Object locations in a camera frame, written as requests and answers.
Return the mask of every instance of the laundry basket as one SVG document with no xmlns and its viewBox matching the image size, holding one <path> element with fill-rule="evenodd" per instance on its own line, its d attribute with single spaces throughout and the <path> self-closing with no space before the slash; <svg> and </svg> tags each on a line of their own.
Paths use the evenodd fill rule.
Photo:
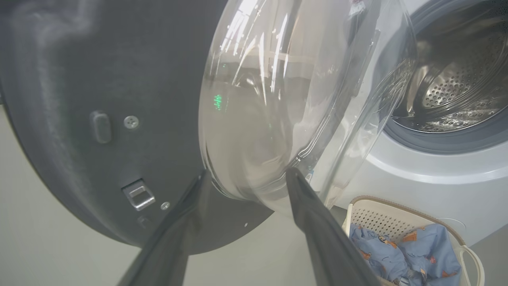
<svg viewBox="0 0 508 286">
<path fill-rule="evenodd" d="M 351 223 L 361 225 L 383 236 L 388 235 L 395 243 L 399 243 L 406 234 L 417 227 L 439 223 L 448 229 L 453 250 L 462 266 L 460 286 L 471 286 L 464 265 L 465 252 L 471 255 L 476 264 L 478 272 L 477 286 L 485 285 L 485 272 L 476 253 L 466 246 L 464 240 L 455 230 L 438 219 L 383 199 L 360 196 L 355 198 L 347 208 L 347 217 L 342 226 L 347 236 L 350 235 Z M 383 285 L 393 285 L 383 279 L 380 280 Z"/>
</svg>

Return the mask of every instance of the door glass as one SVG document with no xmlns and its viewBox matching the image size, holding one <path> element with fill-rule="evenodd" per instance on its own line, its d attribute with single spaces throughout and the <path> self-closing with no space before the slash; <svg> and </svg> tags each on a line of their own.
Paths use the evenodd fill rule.
<svg viewBox="0 0 508 286">
<path fill-rule="evenodd" d="M 416 58 L 399 0 L 230 0 L 202 82 L 205 166 L 225 195 L 285 213 L 296 166 L 331 207 Z"/>
</svg>

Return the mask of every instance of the green light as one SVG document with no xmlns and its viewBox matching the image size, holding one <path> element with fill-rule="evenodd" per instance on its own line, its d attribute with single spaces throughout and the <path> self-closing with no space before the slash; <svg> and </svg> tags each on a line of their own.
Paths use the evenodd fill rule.
<svg viewBox="0 0 508 286">
<path fill-rule="evenodd" d="M 215 102 L 213 105 L 215 105 L 215 109 L 217 110 L 221 110 L 222 107 L 221 107 L 221 104 L 222 104 L 222 96 L 220 96 L 220 94 L 217 94 L 216 96 L 213 97 L 213 101 Z"/>
</svg>

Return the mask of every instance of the screw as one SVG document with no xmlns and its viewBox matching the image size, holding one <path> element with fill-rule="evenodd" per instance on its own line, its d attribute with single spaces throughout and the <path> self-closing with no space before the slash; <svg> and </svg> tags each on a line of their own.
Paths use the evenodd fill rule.
<svg viewBox="0 0 508 286">
<path fill-rule="evenodd" d="M 139 126 L 139 119 L 134 115 L 129 115 L 123 120 L 123 125 L 127 129 L 135 129 Z"/>
<path fill-rule="evenodd" d="M 169 208 L 169 202 L 162 203 L 161 210 L 165 211 Z"/>
</svg>

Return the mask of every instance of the basket handle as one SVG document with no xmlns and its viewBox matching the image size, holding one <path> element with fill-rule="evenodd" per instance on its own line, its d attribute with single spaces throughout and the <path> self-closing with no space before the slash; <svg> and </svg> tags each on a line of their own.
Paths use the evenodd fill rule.
<svg viewBox="0 0 508 286">
<path fill-rule="evenodd" d="M 344 220 L 344 223 L 342 224 L 342 230 L 344 233 L 346 233 L 347 237 L 350 236 L 350 230 L 351 230 L 351 214 L 353 213 L 353 204 L 350 204 L 347 207 L 347 215 L 346 219 Z"/>
<path fill-rule="evenodd" d="M 466 245 L 462 245 L 460 248 L 461 248 L 460 253 L 459 253 L 460 254 L 460 261 L 462 264 L 462 270 L 464 271 L 467 285 L 471 286 L 471 282 L 469 281 L 469 276 L 467 276 L 467 270 L 466 270 L 466 266 L 464 263 L 464 253 L 465 252 L 467 252 L 473 258 L 474 264 L 476 264 L 477 273 L 478 273 L 477 286 L 484 286 L 485 285 L 485 270 L 483 269 L 482 261 L 480 260 L 478 255 L 474 251 L 472 251 L 469 247 L 467 247 Z"/>
</svg>

